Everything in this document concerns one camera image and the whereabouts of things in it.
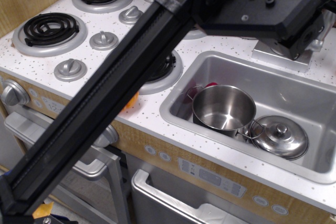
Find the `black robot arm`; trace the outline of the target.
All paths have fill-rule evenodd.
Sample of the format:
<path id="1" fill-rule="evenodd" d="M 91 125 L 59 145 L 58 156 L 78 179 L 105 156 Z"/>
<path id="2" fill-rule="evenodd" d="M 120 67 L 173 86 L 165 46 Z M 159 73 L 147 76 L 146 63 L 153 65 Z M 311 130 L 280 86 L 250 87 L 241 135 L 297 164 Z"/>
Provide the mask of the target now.
<path id="1" fill-rule="evenodd" d="M 37 208 L 39 198 L 47 196 L 60 182 L 65 173 L 79 161 L 100 133 L 114 120 L 135 92 L 144 85 L 152 72 L 158 68 L 164 56 L 173 51 L 182 38 L 194 26 L 200 25 L 208 35 L 255 37 L 274 40 L 277 43 L 285 39 L 294 39 L 300 35 L 303 40 L 303 28 L 308 32 L 309 23 L 320 18 L 319 8 L 327 0 L 155 0 L 140 21 L 122 39 L 120 44 L 97 69 L 85 85 L 76 92 L 65 110 L 61 111 L 51 128 L 43 134 L 33 151 L 28 152 L 14 168 L 1 191 L 1 212 L 3 216 L 24 216 Z M 316 123 L 335 115 L 335 87 L 318 82 L 309 82 L 305 78 L 285 75 L 275 69 L 252 67 L 251 74 L 229 68 L 221 63 L 214 70 L 220 70 L 225 81 L 233 84 L 247 84 L 242 89 L 252 95 L 261 109 L 279 112 L 287 118 L 296 119 L 301 126 Z M 219 166 L 232 166 L 243 174 L 243 163 L 254 158 L 261 165 L 262 154 L 270 158 L 266 163 L 270 168 L 247 167 L 247 174 L 255 182 L 291 195 L 326 212 L 335 215 L 335 173 L 327 172 L 331 179 L 322 179 L 324 175 L 312 172 L 312 178 L 300 175 L 300 168 L 281 167 L 294 165 L 284 158 L 267 154 L 259 149 L 233 147 L 225 144 L 224 151 L 216 151 L 203 139 L 197 140 L 207 150 L 192 147 L 189 140 L 172 137 L 172 144 L 183 147 L 189 152 L 201 156 Z"/>

